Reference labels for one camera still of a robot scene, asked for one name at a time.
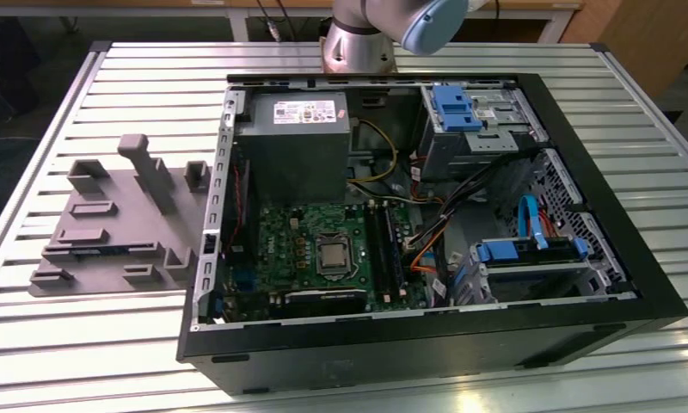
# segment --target chip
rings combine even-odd
[[[345,267],[347,265],[347,256],[343,243],[331,243],[322,245],[322,267]]]

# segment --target cpu socket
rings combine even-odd
[[[315,237],[317,272],[338,281],[353,273],[351,240],[342,232],[323,232]]]

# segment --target yellow wire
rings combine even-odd
[[[367,119],[361,119],[359,121],[361,121],[361,123],[366,123],[375,130],[375,132],[378,132],[381,134],[382,138],[386,139],[386,141],[389,142],[390,149],[393,150],[393,163],[390,164],[389,170],[386,170],[382,174],[379,174],[377,176],[370,176],[367,178],[350,179],[349,181],[350,182],[375,182],[379,179],[389,176],[393,173],[393,171],[395,170],[397,165],[398,165],[398,149],[395,149],[395,144],[393,143],[393,139],[390,138],[389,134],[371,121],[369,121]]]

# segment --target white label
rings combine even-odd
[[[411,177],[414,178],[414,181],[421,182],[422,181],[422,169],[417,167],[411,167]]]
[[[275,124],[335,123],[334,101],[289,101],[275,104]]]
[[[478,116],[481,118],[497,118],[495,111],[493,109],[478,109]]]
[[[439,293],[439,295],[446,298],[447,297],[447,286],[445,286],[445,283],[441,282],[438,278],[434,279],[434,284],[431,285],[434,287],[434,291]]]

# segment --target power supply label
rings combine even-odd
[[[337,123],[334,101],[287,101],[275,104],[277,125]]]

